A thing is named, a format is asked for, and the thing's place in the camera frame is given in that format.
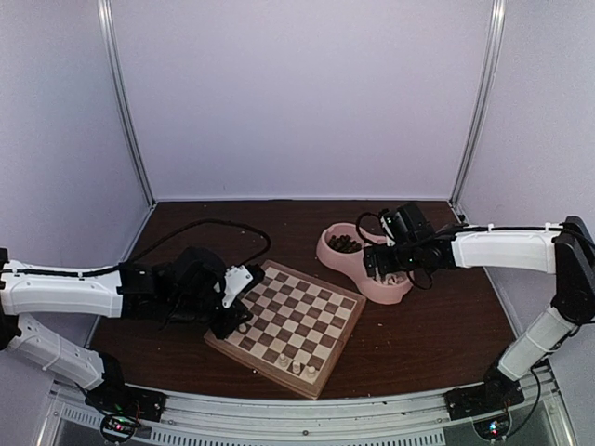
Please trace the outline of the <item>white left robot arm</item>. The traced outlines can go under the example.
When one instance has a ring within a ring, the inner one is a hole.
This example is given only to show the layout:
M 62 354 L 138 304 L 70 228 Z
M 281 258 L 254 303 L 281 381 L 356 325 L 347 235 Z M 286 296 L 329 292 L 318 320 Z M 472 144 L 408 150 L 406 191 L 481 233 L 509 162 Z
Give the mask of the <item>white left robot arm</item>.
M 259 284 L 258 265 L 227 266 L 189 247 L 175 260 L 148 267 L 131 261 L 101 269 L 48 269 L 11 260 L 1 251 L 1 347 L 72 380 L 115 413 L 134 402 L 119 361 L 78 347 L 41 325 L 36 313 L 198 323 L 224 339 L 252 317 L 240 295 Z

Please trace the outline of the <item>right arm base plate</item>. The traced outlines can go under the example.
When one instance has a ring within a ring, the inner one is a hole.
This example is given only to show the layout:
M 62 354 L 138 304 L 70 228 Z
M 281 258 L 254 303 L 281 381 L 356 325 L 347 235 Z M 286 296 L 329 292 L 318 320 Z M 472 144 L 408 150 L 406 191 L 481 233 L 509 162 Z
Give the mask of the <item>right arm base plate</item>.
M 504 411 L 525 401 L 518 387 L 504 389 L 485 383 L 472 387 L 456 387 L 443 396 L 452 421 Z

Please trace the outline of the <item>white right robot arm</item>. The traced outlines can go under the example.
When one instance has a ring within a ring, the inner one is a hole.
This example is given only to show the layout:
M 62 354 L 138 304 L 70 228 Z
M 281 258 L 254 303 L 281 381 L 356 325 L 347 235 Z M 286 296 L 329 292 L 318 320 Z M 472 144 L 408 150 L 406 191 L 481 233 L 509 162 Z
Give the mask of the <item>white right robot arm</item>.
M 594 322 L 594 241 L 584 221 L 533 227 L 454 224 L 436 230 L 416 203 L 376 215 L 384 242 L 364 237 L 371 278 L 421 270 L 526 269 L 551 274 L 556 291 L 547 308 L 490 367 L 477 389 L 483 409 L 497 409 L 538 362 L 582 326 Z

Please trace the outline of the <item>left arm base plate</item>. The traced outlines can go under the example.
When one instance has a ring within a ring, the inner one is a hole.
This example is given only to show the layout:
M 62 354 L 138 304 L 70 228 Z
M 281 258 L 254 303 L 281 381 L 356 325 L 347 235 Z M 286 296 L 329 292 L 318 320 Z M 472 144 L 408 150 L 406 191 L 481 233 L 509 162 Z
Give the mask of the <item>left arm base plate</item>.
M 102 413 L 151 422 L 161 420 L 166 403 L 166 394 L 138 387 L 125 387 L 123 391 L 115 393 L 106 393 L 98 389 L 85 390 L 84 395 L 86 404 Z

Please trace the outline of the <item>pink double bowl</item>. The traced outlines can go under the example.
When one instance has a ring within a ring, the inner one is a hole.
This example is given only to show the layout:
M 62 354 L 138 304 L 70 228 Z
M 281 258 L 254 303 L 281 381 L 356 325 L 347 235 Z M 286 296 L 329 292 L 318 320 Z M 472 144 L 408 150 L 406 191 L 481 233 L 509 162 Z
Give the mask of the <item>pink double bowl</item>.
M 368 278 L 364 269 L 363 249 L 355 254 L 341 254 L 328 246 L 332 235 L 343 234 L 350 235 L 352 239 L 364 246 L 364 241 L 358 235 L 353 223 L 336 223 L 324 229 L 317 242 L 318 260 L 327 268 L 347 276 L 368 300 L 381 305 L 400 303 L 403 297 L 413 289 L 413 284 L 407 276 L 401 273 L 406 277 L 406 281 L 396 286 L 385 286 L 379 280 Z

